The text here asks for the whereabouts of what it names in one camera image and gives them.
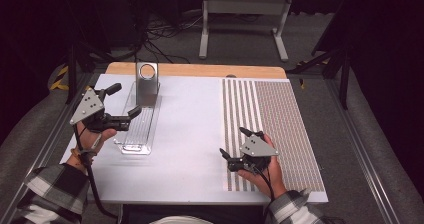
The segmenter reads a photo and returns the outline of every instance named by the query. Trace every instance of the gray floor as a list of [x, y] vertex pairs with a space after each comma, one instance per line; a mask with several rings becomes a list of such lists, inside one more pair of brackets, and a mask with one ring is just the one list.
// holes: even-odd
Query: gray floor
[[[160, 38], [154, 43], [164, 53], [185, 57], [191, 63], [292, 69], [299, 61], [312, 58], [310, 53], [331, 18], [332, 15], [290, 15], [283, 32], [289, 55], [289, 62], [286, 63], [279, 60], [270, 35], [270, 29], [277, 21], [272, 17], [260, 17], [252, 23], [228, 16], [213, 19], [208, 58], [205, 60], [198, 58], [199, 23], [175, 37]], [[114, 50], [115, 55], [124, 52], [125, 49]], [[168, 62], [163, 57], [157, 60], [145, 49], [138, 53], [138, 57], [145, 61]], [[171, 60], [175, 63], [185, 62], [178, 58]], [[96, 73], [90, 76], [92, 84], [104, 72], [104, 68], [105, 65], [99, 65]], [[304, 79], [304, 88], [299, 84], [300, 77]], [[392, 152], [354, 74], [351, 73], [349, 81], [348, 111], [341, 110], [334, 98], [337, 77], [335, 80], [323, 80], [319, 68], [313, 68], [302, 75], [289, 75], [289, 79], [316, 159], [322, 167], [321, 174], [329, 197], [329, 203], [321, 204], [319, 208], [326, 215], [343, 218], [347, 223], [424, 223], [422, 199]], [[21, 120], [1, 146], [0, 213], [5, 213], [10, 203], [16, 201], [15, 194], [22, 179], [33, 167], [40, 152], [50, 155], [38, 163], [52, 164], [61, 159], [72, 130], [64, 126], [55, 138], [50, 133], [57, 128], [55, 123], [58, 119], [63, 118], [61, 112], [65, 107], [66, 95], [65, 91], [52, 91]], [[48, 143], [51, 150], [46, 150], [44, 143], [52, 139], [56, 141]], [[378, 185], [378, 182], [381, 189], [372, 186]], [[395, 215], [382, 214], [387, 207], [392, 207]], [[118, 213], [117, 205], [106, 205], [106, 208]], [[84, 221], [115, 223], [113, 219], [100, 214], [94, 204], [89, 205]]]

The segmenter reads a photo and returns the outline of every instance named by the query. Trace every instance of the metal bracket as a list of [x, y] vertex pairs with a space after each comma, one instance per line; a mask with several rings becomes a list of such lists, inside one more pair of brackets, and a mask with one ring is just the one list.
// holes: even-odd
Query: metal bracket
[[240, 147], [240, 151], [252, 157], [278, 156], [278, 151], [270, 147], [260, 137], [251, 135]]
[[159, 92], [159, 71], [157, 63], [137, 62], [136, 104], [155, 107]]
[[75, 125], [77, 122], [84, 120], [85, 118], [93, 115], [94, 113], [103, 110], [103, 102], [99, 99], [96, 92], [89, 88], [84, 97], [81, 100], [81, 103], [78, 105], [77, 110], [71, 118], [70, 124]]

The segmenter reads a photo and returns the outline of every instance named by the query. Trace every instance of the hand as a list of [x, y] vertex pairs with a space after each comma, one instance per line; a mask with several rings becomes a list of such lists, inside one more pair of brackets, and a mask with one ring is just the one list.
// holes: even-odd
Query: hand
[[[265, 142], [268, 143], [268, 145], [274, 147], [274, 144], [272, 143], [271, 138], [269, 138], [268, 135], [265, 134], [264, 139]], [[239, 170], [237, 173], [241, 177], [255, 184], [255, 186], [258, 187], [259, 191], [261, 191], [268, 197], [271, 197], [271, 191], [269, 190], [269, 187], [266, 184], [265, 180], [260, 175], [254, 175], [253, 173], [246, 170]], [[269, 163], [268, 170], [265, 170], [263, 174], [270, 181], [275, 198], [278, 198], [279, 196], [287, 192], [286, 187], [283, 183], [283, 173], [281, 172], [281, 167], [278, 163], [277, 156], [271, 157], [271, 162]]]
[[[92, 150], [94, 154], [97, 154], [100, 151], [100, 149], [102, 149], [103, 144], [107, 139], [116, 135], [116, 130], [114, 129], [107, 129], [107, 130], [104, 130], [102, 133], [91, 132], [85, 128], [82, 122], [77, 123], [77, 129], [78, 129], [78, 135], [80, 135], [81, 145], [84, 150], [90, 150], [93, 147], [93, 144], [96, 142], [97, 138], [99, 138], [99, 135], [101, 135], [99, 142], [97, 143], [96, 147]], [[85, 173], [86, 171], [79, 157], [75, 155], [71, 155], [66, 163], [82, 171], [83, 173]]]
[[[80, 141], [81, 141], [81, 145], [83, 149], [90, 150], [93, 144], [96, 142], [97, 138], [99, 137], [100, 133], [91, 132], [88, 129], [85, 129], [85, 126], [82, 122], [77, 123], [77, 128], [78, 128], [78, 135], [81, 135]], [[100, 140], [97, 143], [96, 148], [93, 149], [93, 151], [95, 153], [99, 153], [100, 149], [102, 149], [103, 147], [104, 142], [115, 135], [116, 135], [115, 129], [104, 130], [101, 133]]]

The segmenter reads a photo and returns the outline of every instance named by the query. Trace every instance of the white stand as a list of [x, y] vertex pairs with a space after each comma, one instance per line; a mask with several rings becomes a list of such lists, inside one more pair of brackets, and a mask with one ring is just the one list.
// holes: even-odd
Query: white stand
[[281, 34], [287, 19], [291, 1], [292, 0], [203, 0], [203, 30], [200, 40], [199, 58], [206, 59], [207, 57], [209, 37], [208, 14], [235, 13], [281, 16], [278, 28], [273, 28], [272, 32], [281, 61], [288, 61]]

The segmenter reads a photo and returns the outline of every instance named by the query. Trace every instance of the tabletop surface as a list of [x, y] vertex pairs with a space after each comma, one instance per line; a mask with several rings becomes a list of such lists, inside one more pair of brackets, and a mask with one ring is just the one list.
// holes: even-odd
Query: tabletop surface
[[[159, 73], [167, 73], [166, 68], [178, 70], [180, 74], [185, 73], [183, 70], [192, 73], [193, 69], [199, 68], [203, 70], [197, 73], [200, 76], [208, 75], [205, 71], [208, 68], [246, 72], [246, 67], [161, 64]], [[255, 69], [248, 68], [251, 74], [255, 74]], [[281, 78], [282, 68], [269, 69], [278, 70], [280, 78], [275, 81], [288, 82], [285, 76]], [[121, 83], [122, 90], [107, 96], [104, 102], [106, 112], [112, 116], [125, 115], [125, 100], [134, 83], [134, 78], [128, 75], [131, 72], [134, 73], [134, 63], [111, 64], [109, 74], [101, 75], [96, 84], [96, 89], [102, 89]], [[262, 205], [269, 202], [258, 191], [226, 190], [226, 162], [219, 153], [224, 143], [219, 101], [221, 80], [209, 76], [162, 75], [159, 78], [161, 106], [151, 154], [124, 155], [113, 140], [108, 140], [96, 157], [92, 168], [103, 202], [213, 205]], [[124, 136], [125, 133], [120, 132], [115, 138]], [[73, 138], [68, 149], [74, 146]]]
[[[135, 74], [135, 64], [131, 62], [114, 62], [109, 64], [106, 74]], [[167, 64], [159, 63], [160, 76], [205, 76], [227, 77], [234, 75], [243, 78], [287, 78], [281, 67], [235, 66], [207, 64]]]

